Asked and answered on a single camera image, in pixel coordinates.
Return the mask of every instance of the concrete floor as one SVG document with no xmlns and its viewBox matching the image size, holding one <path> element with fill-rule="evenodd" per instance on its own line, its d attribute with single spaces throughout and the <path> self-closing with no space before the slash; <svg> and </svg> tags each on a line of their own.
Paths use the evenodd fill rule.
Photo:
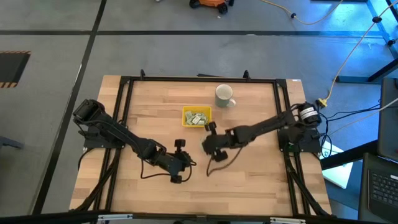
<svg viewBox="0 0 398 224">
<path fill-rule="evenodd" d="M 0 3 L 1 29 L 91 30 L 100 0 L 5 0 Z M 305 21 L 322 17 L 336 3 L 280 0 Z M 387 5 L 372 0 L 376 10 Z M 365 31 L 372 15 L 363 3 L 344 3 L 314 26 L 291 21 L 286 14 L 258 0 L 236 1 L 217 18 L 216 9 L 191 10 L 188 1 L 108 1 L 100 30 L 318 30 Z M 395 36 L 396 21 L 386 13 L 386 29 Z M 79 104 L 96 98 L 103 75 L 195 76 L 197 73 L 241 77 L 302 79 L 309 102 L 325 97 L 340 65 L 357 37 L 277 36 L 97 36 L 81 84 Z M 0 135 L 25 143 L 23 150 L 0 151 L 0 216 L 29 213 L 33 196 L 67 105 L 88 36 L 0 35 L 1 50 L 31 50 L 20 84 L 0 89 Z M 392 60 L 380 37 L 365 38 L 343 75 L 369 76 Z M 323 112 L 358 110 L 377 104 L 379 85 L 337 84 Z M 364 114 L 335 121 L 330 130 Z M 333 144 L 350 149 L 377 138 L 377 116 L 334 135 Z M 68 210 L 83 138 L 70 124 L 47 195 L 45 213 Z M 333 213 L 355 218 L 338 202 Z"/>
</svg>

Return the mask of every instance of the wooden tabletop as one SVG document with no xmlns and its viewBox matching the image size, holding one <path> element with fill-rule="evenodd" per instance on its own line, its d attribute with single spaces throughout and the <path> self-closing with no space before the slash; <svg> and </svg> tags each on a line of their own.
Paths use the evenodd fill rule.
<svg viewBox="0 0 398 224">
<path fill-rule="evenodd" d="M 120 76 L 105 76 L 98 101 L 107 114 L 113 113 Z M 234 108 L 215 106 L 215 88 L 220 83 L 203 82 L 134 82 L 127 125 L 134 134 L 152 138 L 174 152 L 174 140 L 186 139 L 187 151 L 197 162 L 188 182 L 173 184 L 170 177 L 140 179 L 141 162 L 130 146 L 121 153 L 111 210 L 113 212 L 146 212 L 211 215 L 292 215 L 287 177 L 277 133 L 264 134 L 245 147 L 236 161 L 225 170 L 206 176 L 209 157 L 201 142 L 209 134 L 203 128 L 185 128 L 181 124 L 183 106 L 211 106 L 217 131 L 242 124 L 254 124 L 275 116 L 271 84 L 228 83 L 234 91 Z M 287 80 L 291 104 L 305 101 L 300 80 Z M 123 111 L 127 85 L 124 87 Z M 229 159 L 212 162 L 211 168 L 222 166 L 237 150 L 226 149 Z M 79 206 L 98 181 L 104 149 L 94 149 L 81 162 L 70 208 Z M 302 153 L 305 183 L 317 202 L 331 213 L 322 169 L 311 154 Z M 163 172 L 159 167 L 144 165 L 144 175 Z M 183 179 L 188 171 L 182 174 Z M 100 208 L 108 186 L 104 188 Z M 296 186 L 299 211 L 302 213 L 300 191 Z"/>
</svg>

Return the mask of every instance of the ceramic mug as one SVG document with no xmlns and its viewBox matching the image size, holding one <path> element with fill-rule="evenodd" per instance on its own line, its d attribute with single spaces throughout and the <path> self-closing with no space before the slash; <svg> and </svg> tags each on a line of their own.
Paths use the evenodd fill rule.
<svg viewBox="0 0 398 224">
<path fill-rule="evenodd" d="M 216 88 L 216 105 L 220 108 L 233 107 L 236 105 L 232 88 L 227 84 L 221 84 Z"/>
</svg>

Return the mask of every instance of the yellow container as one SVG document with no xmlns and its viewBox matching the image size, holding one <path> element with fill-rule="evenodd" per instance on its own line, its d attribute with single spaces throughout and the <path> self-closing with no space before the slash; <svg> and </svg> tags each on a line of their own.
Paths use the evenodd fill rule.
<svg viewBox="0 0 398 224">
<path fill-rule="evenodd" d="M 211 107 L 210 106 L 184 106 L 182 108 L 182 126 L 187 128 L 202 128 L 204 125 L 189 125 L 185 117 L 185 112 L 191 111 L 195 113 L 204 113 L 207 117 L 208 123 L 211 121 Z"/>
</svg>

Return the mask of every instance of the metal clamp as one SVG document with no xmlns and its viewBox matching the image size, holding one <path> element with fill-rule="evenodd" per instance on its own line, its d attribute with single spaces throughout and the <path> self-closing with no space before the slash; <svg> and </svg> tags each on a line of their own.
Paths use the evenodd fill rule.
<svg viewBox="0 0 398 224">
<path fill-rule="evenodd" d="M 127 220 L 132 218 L 132 214 L 98 215 L 98 221 Z"/>
<path fill-rule="evenodd" d="M 198 222 L 207 222 L 207 215 L 197 215 Z"/>
<path fill-rule="evenodd" d="M 271 217 L 271 224 L 305 224 L 305 220 Z"/>
</svg>

